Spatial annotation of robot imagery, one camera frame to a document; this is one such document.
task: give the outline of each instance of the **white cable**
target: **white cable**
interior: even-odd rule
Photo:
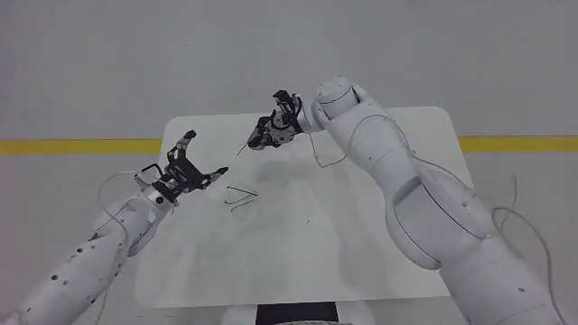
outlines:
[[[480,200],[493,200],[495,198],[501,197],[506,193],[506,191],[510,188],[510,186],[512,184],[514,185],[514,199],[512,200],[512,204],[509,206],[509,209],[514,209],[514,207],[516,206],[516,202],[517,202],[517,176],[516,176],[516,174],[512,174],[510,182],[501,191],[499,191],[495,195],[488,196],[488,197],[481,197],[478,194],[476,194],[476,198],[478,198]],[[502,221],[499,223],[499,230],[500,231],[504,228],[504,223],[506,222],[506,219],[508,218],[508,216],[509,216],[509,212],[506,213],[506,216],[504,216]]]
[[[325,164],[321,164],[321,162],[319,162],[319,154],[317,154],[317,151],[315,150],[315,143],[313,142],[313,136],[311,134],[311,125],[309,124],[309,119],[307,118],[307,111],[305,110],[305,108],[303,108],[302,111],[303,111],[303,117],[305,118],[305,123],[307,124],[307,129],[308,129],[307,134],[309,135],[309,141],[311,141],[311,148],[313,149],[313,158],[315,159],[317,164],[321,168],[325,168],[325,167],[332,166],[333,164],[343,162],[343,160],[345,160],[347,158],[346,153],[344,153],[343,157],[341,157],[339,160],[337,160],[335,162],[325,163]]]
[[[115,213],[114,215],[112,213],[110,213],[107,209],[107,206],[102,202],[102,189],[105,187],[105,185],[111,181],[112,179],[118,177],[118,176],[122,176],[122,175],[127,175],[127,174],[138,174],[138,173],[142,173],[140,171],[125,171],[125,172],[119,172],[116,174],[113,174],[112,176],[108,177],[107,179],[105,179],[102,184],[100,185],[100,187],[98,187],[98,192],[97,192],[97,202],[98,205],[102,208],[103,211],[105,211],[105,213],[107,213],[107,215],[110,216],[110,220],[114,220],[118,225],[120,225],[120,227],[123,229],[124,233],[125,233],[125,239],[123,240],[123,246],[121,248],[118,249],[117,255],[115,256],[115,262],[113,263],[113,266],[117,263],[117,259],[118,259],[118,255],[120,254],[121,251],[123,251],[126,246],[128,245],[128,231],[126,230],[125,225],[123,225],[122,222],[120,222],[117,219],[117,215],[123,210],[125,209],[125,207],[128,205],[128,201],[123,205],[122,208],[120,208],[117,213]],[[103,228],[108,222],[106,222],[104,225],[102,225],[101,227],[99,227],[97,229],[97,231],[99,231],[101,228]],[[102,313],[105,310],[105,306],[107,305],[107,296],[108,296],[108,289],[105,290],[105,294],[102,300],[102,305],[100,306],[100,311],[98,312],[98,317],[97,320],[95,322],[94,325],[98,325],[98,323],[100,322],[100,318],[102,317]]]
[[[496,221],[496,212],[499,210],[504,210],[506,211],[508,214],[511,213],[512,215],[516,216],[517,218],[521,219],[522,221],[524,221],[524,223],[526,225],[528,225],[532,231],[534,232],[534,234],[536,235],[536,237],[538,237],[538,240],[540,240],[540,244],[542,245],[542,247],[544,248],[544,252],[545,252],[545,260],[546,260],[546,272],[547,272],[547,281],[548,281],[548,291],[550,293],[550,300],[552,301],[552,306],[554,307],[554,310],[556,311],[556,314],[558,315],[558,318],[560,318],[560,321],[563,323],[563,325],[566,325],[566,321],[564,320],[564,318],[562,317],[562,314],[560,313],[560,309],[558,309],[558,305],[555,301],[555,297],[554,297],[554,286],[552,285],[552,256],[550,254],[550,249],[548,248],[547,243],[544,240],[544,237],[542,237],[542,234],[540,234],[540,232],[537,230],[536,227],[534,227],[534,225],[532,225],[530,223],[530,221],[528,221],[523,215],[519,214],[518,212],[516,212],[513,209],[509,209],[506,207],[496,207],[491,211],[491,222],[494,224],[494,227],[498,230],[498,232],[502,235],[502,229],[501,226],[503,226],[503,220],[502,220],[502,225],[498,225],[497,221]],[[504,239],[504,242],[506,242],[507,245],[509,245],[508,241],[506,240],[506,238],[502,235],[502,238]]]
[[[351,142],[353,141],[353,136],[355,135],[355,132],[358,130],[359,126],[365,122],[366,120],[373,118],[373,117],[379,117],[379,118],[383,118],[385,120],[387,120],[388,122],[390,122],[392,125],[394,125],[394,127],[397,129],[397,132],[399,132],[399,134],[401,135],[402,139],[403,139],[403,145],[407,150],[407,154],[411,157],[414,158],[415,160],[421,162],[421,163],[426,163],[429,164],[435,168],[438,168],[446,173],[448,173],[450,176],[452,176],[457,182],[460,183],[460,185],[466,189],[468,192],[470,192],[472,195],[475,195],[475,190],[470,188],[468,185],[466,185],[462,180],[460,180],[460,178],[458,176],[456,176],[452,171],[448,170],[447,168],[437,164],[437,163],[433,163],[433,162],[429,162],[419,156],[416,155],[416,151],[413,150],[411,148],[411,146],[409,145],[409,141],[407,140],[406,134],[404,133],[404,130],[401,129],[401,127],[397,124],[395,119],[392,119],[388,116],[384,116],[384,115],[380,115],[380,114],[375,114],[375,115],[370,115],[370,116],[366,116],[363,119],[361,119],[361,121],[359,121],[359,123],[357,123],[357,125],[355,126],[355,128],[353,129],[353,132],[351,133],[351,137],[350,140],[348,141],[348,152],[350,151],[350,147],[351,147]]]

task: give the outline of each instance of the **white table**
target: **white table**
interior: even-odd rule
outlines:
[[[413,148],[471,185],[452,122],[438,107],[391,108]],[[357,301],[448,295],[437,272],[418,268],[390,239],[383,195],[344,161],[321,169],[309,138],[254,152],[243,150],[262,114],[186,116],[167,126],[160,157],[188,130],[189,158],[202,171],[229,166],[207,190],[181,206],[140,254],[138,302],[150,308],[279,302]],[[322,162],[342,153],[314,134]],[[224,203],[256,191],[251,203]]]

